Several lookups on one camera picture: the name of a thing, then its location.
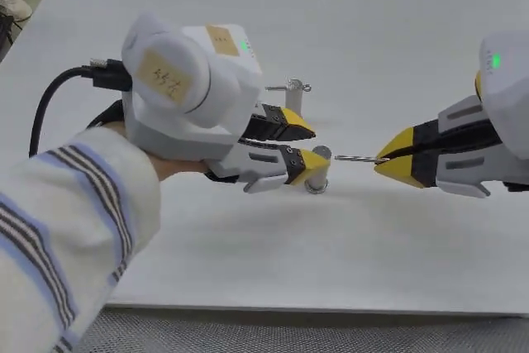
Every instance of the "cable connector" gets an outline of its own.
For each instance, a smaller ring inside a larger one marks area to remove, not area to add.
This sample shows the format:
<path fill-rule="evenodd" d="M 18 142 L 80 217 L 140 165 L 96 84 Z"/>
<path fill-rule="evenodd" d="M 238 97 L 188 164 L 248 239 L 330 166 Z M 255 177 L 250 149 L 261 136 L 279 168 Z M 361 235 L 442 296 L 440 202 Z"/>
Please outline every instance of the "cable connector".
<path fill-rule="evenodd" d="M 132 78 L 119 60 L 90 60 L 91 78 L 94 87 L 116 91 L 131 91 Z"/>

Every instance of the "cylindrical post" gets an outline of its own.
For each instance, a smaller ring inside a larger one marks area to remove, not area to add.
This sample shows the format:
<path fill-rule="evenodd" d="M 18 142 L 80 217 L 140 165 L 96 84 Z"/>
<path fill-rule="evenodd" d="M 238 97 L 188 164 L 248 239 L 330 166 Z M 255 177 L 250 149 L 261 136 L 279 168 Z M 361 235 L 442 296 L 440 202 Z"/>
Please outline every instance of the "cylindrical post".
<path fill-rule="evenodd" d="M 303 84 L 297 79 L 289 80 L 284 107 L 290 109 L 292 112 L 297 113 L 298 116 L 301 116 L 302 104 Z"/>
<path fill-rule="evenodd" d="M 327 146 L 316 146 L 312 151 L 327 160 L 331 160 L 332 152 Z M 311 194 L 324 193 L 328 185 L 327 169 L 313 175 L 305 181 L 305 189 Z"/>
<path fill-rule="evenodd" d="M 274 86 L 266 87 L 268 91 L 284 91 L 285 92 L 285 105 L 287 109 L 302 116 L 301 106 L 303 104 L 303 92 L 308 93 L 312 90 L 310 84 L 303 84 L 299 79 L 287 80 L 286 86 Z"/>

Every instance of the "metal peg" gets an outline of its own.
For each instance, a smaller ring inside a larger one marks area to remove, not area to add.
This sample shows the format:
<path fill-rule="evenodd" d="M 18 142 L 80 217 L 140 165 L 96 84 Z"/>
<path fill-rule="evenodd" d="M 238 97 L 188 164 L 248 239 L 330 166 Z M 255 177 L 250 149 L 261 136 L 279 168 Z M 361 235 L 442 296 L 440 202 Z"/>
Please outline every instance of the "metal peg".
<path fill-rule="evenodd" d="M 381 165 L 382 163 L 389 161 L 389 159 L 386 159 L 384 157 L 378 158 L 378 157 L 367 157 L 367 156 L 343 156 L 343 155 L 334 156 L 334 160 L 356 161 L 360 163 L 374 163 L 375 165 Z"/>
<path fill-rule="evenodd" d="M 314 149 L 312 149 L 312 151 L 327 160 L 331 160 L 332 152 L 324 145 L 316 146 Z M 305 181 L 305 189 L 311 194 L 324 193 L 327 189 L 327 186 L 329 185 L 327 171 L 328 169 L 325 169 L 307 179 Z"/>
<path fill-rule="evenodd" d="M 265 87 L 267 91 L 284 91 L 285 92 L 285 107 L 291 111 L 301 114 L 301 106 L 303 102 L 303 93 L 310 93 L 312 87 L 310 84 L 303 84 L 299 79 L 288 79 L 285 86 Z"/>

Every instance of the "green led light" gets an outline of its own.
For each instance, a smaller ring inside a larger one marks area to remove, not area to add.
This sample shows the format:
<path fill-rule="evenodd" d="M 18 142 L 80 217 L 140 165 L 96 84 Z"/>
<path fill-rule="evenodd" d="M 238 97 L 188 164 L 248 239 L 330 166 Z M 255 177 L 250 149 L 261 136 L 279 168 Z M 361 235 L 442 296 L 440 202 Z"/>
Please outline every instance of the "green led light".
<path fill-rule="evenodd" d="M 493 63 L 492 63 L 493 69 L 499 68 L 499 65 L 501 63 L 502 63 L 502 57 L 499 54 L 494 54 L 493 55 Z"/>

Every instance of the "striped shirt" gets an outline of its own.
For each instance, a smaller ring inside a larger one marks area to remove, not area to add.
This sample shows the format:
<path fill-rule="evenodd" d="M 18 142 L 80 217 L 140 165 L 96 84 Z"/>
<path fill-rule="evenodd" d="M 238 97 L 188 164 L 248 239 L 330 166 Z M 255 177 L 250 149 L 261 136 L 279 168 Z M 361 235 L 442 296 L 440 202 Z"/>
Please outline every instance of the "striped shirt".
<path fill-rule="evenodd" d="M 0 352 L 69 352 L 160 227 L 149 159 L 93 128 L 0 178 Z"/>

